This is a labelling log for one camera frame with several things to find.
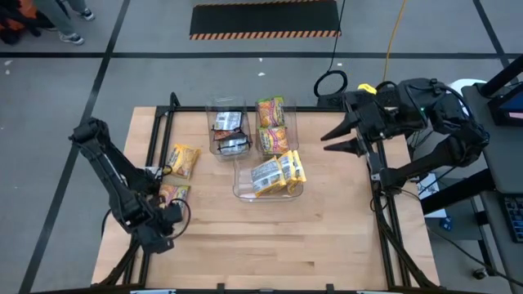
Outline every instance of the clear plastic container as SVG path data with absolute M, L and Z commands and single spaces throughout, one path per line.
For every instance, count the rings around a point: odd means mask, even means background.
M 297 140 L 297 121 L 296 121 L 296 101 L 290 98 L 284 98 L 284 121 L 285 121 L 285 132 L 290 150 L 298 150 L 300 146 Z M 272 158 L 273 156 L 279 157 L 283 153 L 270 153 L 266 152 L 260 140 L 260 115 L 258 111 L 258 103 L 256 103 L 256 135 L 255 145 L 258 154 L 264 159 Z
M 294 200 L 303 193 L 303 183 L 299 183 L 292 193 L 287 191 L 287 187 L 283 187 L 275 194 L 267 193 L 256 197 L 251 171 L 265 161 L 256 154 L 251 154 L 244 160 L 235 160 L 235 182 L 232 190 L 238 199 L 245 202 L 283 202 Z
M 245 99 L 239 97 L 212 98 L 205 105 L 205 110 L 207 112 L 209 151 L 220 162 L 247 157 L 253 146 L 253 137 L 248 123 Z M 219 113 L 238 112 L 241 113 L 241 123 L 239 125 L 241 131 L 218 140 L 215 128 L 217 115 Z

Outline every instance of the sneaker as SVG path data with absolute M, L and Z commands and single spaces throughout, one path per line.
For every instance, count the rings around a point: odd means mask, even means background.
M 85 42 L 85 40 L 82 37 L 80 37 L 80 35 L 77 33 L 73 33 L 73 34 L 67 36 L 61 32 L 58 32 L 58 35 L 60 36 L 60 40 L 62 42 L 70 42 L 70 43 L 73 43 L 74 45 L 82 45 Z
M 95 19 L 94 13 L 89 8 L 86 8 L 83 12 L 78 12 L 78 15 L 87 21 Z

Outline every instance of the yellow snack bag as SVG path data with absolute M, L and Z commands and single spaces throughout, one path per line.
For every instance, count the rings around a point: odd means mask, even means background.
M 294 168 L 296 170 L 296 177 L 295 177 L 296 180 L 291 180 L 290 182 L 287 183 L 287 191 L 289 193 L 294 192 L 294 190 L 296 189 L 296 186 L 299 183 L 304 183 L 307 181 L 307 178 L 305 177 L 305 171 L 302 166 L 302 160 L 300 159 L 300 155 L 297 153 L 296 150 L 293 151 L 293 163 L 294 163 Z
M 187 201 L 187 194 L 189 194 L 188 185 L 175 186 L 169 184 L 162 184 L 160 185 L 159 191 L 159 196 L 162 199 L 160 207 L 165 208 L 174 199 L 182 199 Z M 182 201 L 174 201 L 174 203 L 180 206 L 181 214 L 183 215 L 186 205 Z
M 287 185 L 297 180 L 296 168 L 294 166 L 293 151 L 287 151 L 278 158 L 281 169 L 284 172 L 284 179 Z M 283 187 L 275 187 L 271 193 L 280 191 Z
M 260 142 L 266 154 L 283 154 L 288 151 L 285 127 L 260 127 Z
M 285 125 L 284 98 L 276 96 L 257 102 L 261 127 L 281 127 Z
M 184 179 L 190 178 L 190 173 L 198 159 L 201 150 L 188 145 L 175 144 L 167 165 L 172 168 L 172 174 Z
M 284 171 L 276 156 L 253 168 L 251 177 L 256 197 L 276 187 L 285 186 Z

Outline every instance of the chip bag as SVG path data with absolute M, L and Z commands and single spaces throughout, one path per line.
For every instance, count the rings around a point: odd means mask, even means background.
M 261 127 L 281 127 L 285 125 L 284 98 L 276 96 L 257 102 Z
M 253 168 L 251 171 L 256 197 L 275 188 L 285 186 L 284 172 L 276 156 Z
M 219 112 L 212 126 L 214 131 L 232 131 L 242 126 L 242 113 L 239 111 Z
M 287 151 L 278 158 L 281 169 L 284 172 L 285 183 L 288 185 L 297 180 L 296 168 L 294 166 L 293 151 Z M 283 187 L 275 187 L 271 193 L 280 191 Z
M 173 202 L 174 199 L 183 199 L 187 201 L 187 195 L 189 194 L 189 186 L 188 185 L 169 185 L 169 184 L 162 184 L 160 185 L 160 191 L 159 196 L 162 199 L 162 203 L 160 204 L 161 208 L 165 208 L 167 205 L 169 205 L 171 202 Z M 175 204 L 180 206 L 181 214 L 183 215 L 183 211 L 186 208 L 186 205 L 182 201 L 174 201 Z
M 167 163 L 172 169 L 172 174 L 189 179 L 200 152 L 200 149 L 191 148 L 188 145 L 175 144 Z
M 283 154 L 288 151 L 285 127 L 260 127 L 260 142 L 266 154 Z
M 236 140 L 224 140 L 220 142 L 218 151 L 224 155 L 242 154 L 243 152 L 248 151 L 249 143 L 247 137 Z
M 214 131 L 213 140 L 233 140 L 240 139 L 246 135 L 242 133 L 241 128 L 236 128 L 232 131 Z
M 289 193 L 294 192 L 294 190 L 296 189 L 296 186 L 299 183 L 304 183 L 307 181 L 307 178 L 305 177 L 305 171 L 302 166 L 302 160 L 300 159 L 300 155 L 297 153 L 296 150 L 293 151 L 293 164 L 294 164 L 294 169 L 296 171 L 296 176 L 295 176 L 294 180 L 291 179 L 290 181 L 287 182 L 287 191 Z

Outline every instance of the hazard stripe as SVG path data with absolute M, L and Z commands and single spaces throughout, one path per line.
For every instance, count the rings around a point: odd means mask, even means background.
M 328 0 L 285 0 L 285 1 L 268 1 L 268 2 L 243 2 L 243 3 L 206 3 L 194 5 L 194 7 L 209 7 L 209 6 L 240 6 L 240 5 L 265 5 L 265 4 L 285 4 L 296 2 L 319 2 Z
M 242 33 L 194 33 L 189 40 L 231 40 L 254 38 L 335 38 L 342 36 L 342 31 L 279 31 L 279 32 L 242 32 Z

